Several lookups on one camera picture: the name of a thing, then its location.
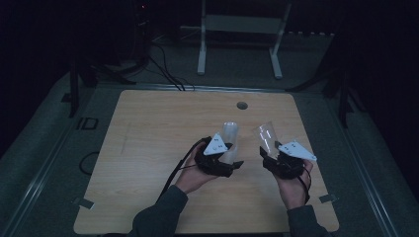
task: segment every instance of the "metal frame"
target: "metal frame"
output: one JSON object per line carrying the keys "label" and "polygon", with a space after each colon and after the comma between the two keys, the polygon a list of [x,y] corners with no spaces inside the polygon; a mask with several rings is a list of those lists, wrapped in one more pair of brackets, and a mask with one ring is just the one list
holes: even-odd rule
{"label": "metal frame", "polygon": [[382,234],[384,237],[398,237],[400,234],[397,231],[391,217],[388,215],[387,208],[385,207],[382,197],[380,196],[376,186],[371,179],[367,168],[364,165],[363,158],[360,152],[357,149],[357,146],[354,142],[354,138],[351,135],[351,132],[343,127],[340,122],[339,115],[337,115],[331,103],[327,103],[330,113],[334,117],[336,126],[340,128],[345,143],[348,145],[349,150],[351,151],[351,163],[354,166],[354,170],[357,173],[360,183],[364,188],[364,192],[370,202],[370,206],[376,215],[379,226],[381,227]]}
{"label": "metal frame", "polygon": [[280,18],[256,18],[256,17],[234,17],[207,15],[207,1],[202,0],[201,14],[201,47],[200,56],[198,58],[198,75],[206,73],[207,62],[207,31],[226,31],[226,32],[242,32],[242,33],[264,33],[277,34],[277,40],[273,47],[269,48],[272,68],[277,79],[283,78],[283,73],[278,59],[278,49],[284,35],[287,20],[291,11],[291,3],[287,4],[283,17]]}
{"label": "metal frame", "polygon": [[58,160],[58,155],[61,151],[61,148],[64,146],[72,130],[76,127],[80,116],[85,111],[88,102],[93,95],[93,92],[93,89],[86,89],[83,91],[81,95],[82,98],[80,98],[80,107],[78,107],[78,110],[74,112],[73,117],[71,117],[64,125],[63,130],[54,143],[51,151],[45,157],[42,166],[28,185],[24,196],[19,202],[18,207],[13,212],[13,215],[11,215],[10,219],[4,226],[4,229],[0,230],[2,231],[0,232],[1,237],[12,237],[19,234],[19,229],[25,223],[28,215],[36,204],[46,182],[48,181],[49,176],[53,172],[53,168],[56,166],[56,161]]}

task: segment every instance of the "white triangle marker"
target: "white triangle marker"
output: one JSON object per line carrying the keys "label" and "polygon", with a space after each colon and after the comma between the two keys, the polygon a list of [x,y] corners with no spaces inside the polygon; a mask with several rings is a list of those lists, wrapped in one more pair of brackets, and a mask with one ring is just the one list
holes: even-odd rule
{"label": "white triangle marker", "polygon": [[307,151],[303,146],[301,146],[298,142],[292,141],[290,143],[280,145],[278,147],[282,152],[286,153],[289,156],[305,159],[305,160],[312,160],[316,161],[317,157]]}
{"label": "white triangle marker", "polygon": [[204,151],[204,155],[213,155],[218,153],[226,152],[228,148],[225,146],[224,141],[222,140],[219,133],[216,133],[212,140],[209,142],[206,150]]}

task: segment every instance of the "small round object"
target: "small round object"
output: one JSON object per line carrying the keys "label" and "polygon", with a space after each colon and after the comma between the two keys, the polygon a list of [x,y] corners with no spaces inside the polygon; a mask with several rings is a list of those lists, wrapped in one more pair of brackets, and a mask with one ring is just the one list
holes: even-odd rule
{"label": "small round object", "polygon": [[240,110],[246,110],[248,108],[247,103],[245,102],[238,102],[237,103],[237,108]]}

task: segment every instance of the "cable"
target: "cable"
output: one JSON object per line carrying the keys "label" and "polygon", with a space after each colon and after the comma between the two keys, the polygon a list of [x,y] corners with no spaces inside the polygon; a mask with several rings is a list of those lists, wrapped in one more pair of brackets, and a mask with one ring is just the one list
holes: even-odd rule
{"label": "cable", "polygon": [[172,174],[170,174],[169,178],[166,181],[166,184],[164,185],[163,190],[161,191],[160,196],[158,197],[157,201],[158,202],[160,200],[160,198],[164,195],[164,193],[166,193],[167,189],[169,189],[170,184],[172,184],[173,179],[175,178],[176,174],[178,173],[179,170],[181,170],[182,165],[185,163],[186,159],[188,159],[189,155],[191,154],[191,152],[201,143],[203,142],[204,139],[200,139],[199,141],[197,141],[192,147],[191,149],[189,149],[188,153],[186,153],[185,157],[179,161],[178,165],[176,166],[176,168],[172,171]]}
{"label": "cable", "polygon": [[87,154],[87,155],[85,155],[82,159],[81,159],[81,161],[80,161],[80,163],[79,163],[79,169],[80,169],[80,171],[81,171],[81,173],[83,173],[83,174],[85,174],[85,175],[88,175],[88,176],[92,176],[92,173],[90,173],[90,172],[87,172],[84,168],[83,168],[83,163],[84,163],[84,161],[89,157],[89,156],[91,156],[91,155],[98,155],[99,154],[99,151],[94,151],[94,152],[90,152],[89,154]]}
{"label": "cable", "polygon": [[160,37],[156,37],[155,39],[152,39],[151,41],[152,41],[152,42],[157,42],[158,40],[160,40],[160,39],[162,39],[162,38],[164,38],[164,37],[166,37],[166,35],[165,35],[165,34],[161,35]]}
{"label": "cable", "polygon": [[136,76],[136,75],[138,75],[139,73],[141,73],[143,70],[145,70],[146,69],[146,66],[148,65],[148,60],[145,62],[145,64],[143,64],[143,65],[138,65],[139,67],[138,67],[138,69],[137,69],[137,71],[135,72],[132,72],[132,74],[130,74],[130,75],[127,75],[126,76],[126,78],[130,78],[130,77],[133,77],[133,76]]}
{"label": "cable", "polygon": [[[160,75],[160,76],[162,76],[162,77],[165,77],[163,74],[158,73],[158,72],[155,72],[155,71],[152,71],[152,70],[150,70],[150,69],[144,68],[144,70],[145,70],[145,71],[147,71],[147,72],[151,72],[151,73],[154,73],[154,74]],[[186,84],[188,84],[188,85],[190,85],[190,86],[192,87],[192,90],[193,90],[193,91],[195,91],[195,86],[194,86],[194,84],[189,83],[189,82],[188,82],[185,78],[182,78],[182,77],[175,77],[175,78],[176,78],[176,79],[179,79],[179,80],[184,81]]]}
{"label": "cable", "polygon": [[193,87],[193,90],[195,91],[195,86],[194,86],[193,84],[191,84],[190,82],[188,82],[188,80],[186,80],[185,78],[182,78],[182,77],[175,77],[175,76],[173,76],[172,74],[170,74],[169,70],[167,69],[166,53],[164,52],[163,47],[161,47],[161,46],[160,46],[160,45],[158,45],[157,43],[153,43],[152,45],[153,45],[153,46],[155,46],[155,47],[158,47],[158,48],[161,50],[161,52],[163,53],[163,63],[164,63],[164,69],[165,69],[165,71],[167,72],[167,75],[168,75],[170,78],[172,78],[172,79],[176,80],[177,82],[179,82],[179,83],[181,84],[181,86],[182,86],[183,91],[185,91],[185,87],[184,87],[184,85],[183,85],[183,84],[179,81],[179,79],[180,79],[180,80],[182,80],[182,81],[184,81],[186,84],[188,84],[188,85],[192,86],[192,87]]}
{"label": "cable", "polygon": [[192,166],[184,166],[184,167],[182,167],[182,168],[179,168],[179,170],[183,170],[183,169],[186,169],[186,168],[191,168],[191,167],[194,167],[194,166],[197,166],[197,165],[192,165]]}
{"label": "cable", "polygon": [[133,55],[135,54],[135,48],[136,48],[136,33],[137,33],[137,31],[136,31],[136,27],[137,27],[137,24],[138,24],[138,21],[137,21],[137,17],[136,17],[136,5],[135,5],[135,1],[134,0],[131,0],[131,4],[132,4],[132,10],[133,10],[133,17],[134,17],[134,20],[133,20],[133,46],[132,46],[132,50],[131,50],[131,53],[129,54],[129,58],[132,58],[133,57]]}
{"label": "cable", "polygon": [[163,53],[164,69],[165,69],[165,72],[167,73],[167,75],[170,78],[172,78],[173,80],[177,81],[179,84],[181,84],[183,91],[185,91],[184,85],[179,80],[177,80],[176,77],[174,77],[172,74],[169,73],[169,70],[167,69],[166,53],[164,52],[164,49],[160,45],[158,45],[156,43],[153,43],[152,45],[158,47],[161,50],[161,52]]}
{"label": "cable", "polygon": [[152,63],[154,63],[154,65],[157,66],[158,69],[160,69],[161,73],[163,73],[163,76],[169,81],[171,82],[176,88],[178,88],[179,91],[182,91],[182,89],[176,84],[177,80],[173,80],[173,78],[171,78],[169,75],[166,74],[165,70],[156,62],[154,61],[154,59],[151,56],[148,56],[151,60]]}
{"label": "cable", "polygon": [[186,39],[188,37],[191,37],[191,36],[193,36],[193,35],[195,35],[197,33],[200,33],[200,32],[201,32],[201,29],[198,29],[198,30],[196,30],[196,31],[194,31],[194,32],[192,32],[192,33],[190,33],[188,35],[185,35],[184,37],[181,37],[181,40],[184,40],[184,39]]}
{"label": "cable", "polygon": [[305,203],[307,203],[310,200],[310,194],[308,193],[308,191],[311,188],[311,176],[310,176],[310,173],[307,171],[307,169],[305,169],[305,167],[303,169],[307,172],[308,179],[310,181],[310,183],[308,184],[308,186],[305,184],[305,182],[302,180],[302,178],[300,176],[297,176],[297,178],[301,182],[302,187],[304,188],[304,191],[305,191]]}

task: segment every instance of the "hand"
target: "hand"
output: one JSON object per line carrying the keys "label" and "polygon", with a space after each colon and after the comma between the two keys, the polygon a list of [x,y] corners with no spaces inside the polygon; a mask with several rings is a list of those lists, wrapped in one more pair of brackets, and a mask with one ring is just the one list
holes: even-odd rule
{"label": "hand", "polygon": [[[308,172],[311,172],[313,164],[308,160],[303,160],[304,167]],[[297,179],[283,180],[274,175],[280,188],[281,199],[287,209],[293,209],[305,205],[305,190],[302,183]],[[305,185],[309,187],[310,180],[307,172],[303,172],[300,176]]]}
{"label": "hand", "polygon": [[206,173],[202,172],[195,162],[195,155],[200,150],[205,143],[201,142],[192,152],[191,156],[186,161],[185,167],[188,167],[182,170],[179,179],[176,181],[175,186],[177,186],[181,191],[185,194],[193,192],[199,189],[203,184],[206,182],[216,179],[217,176],[207,175]]}

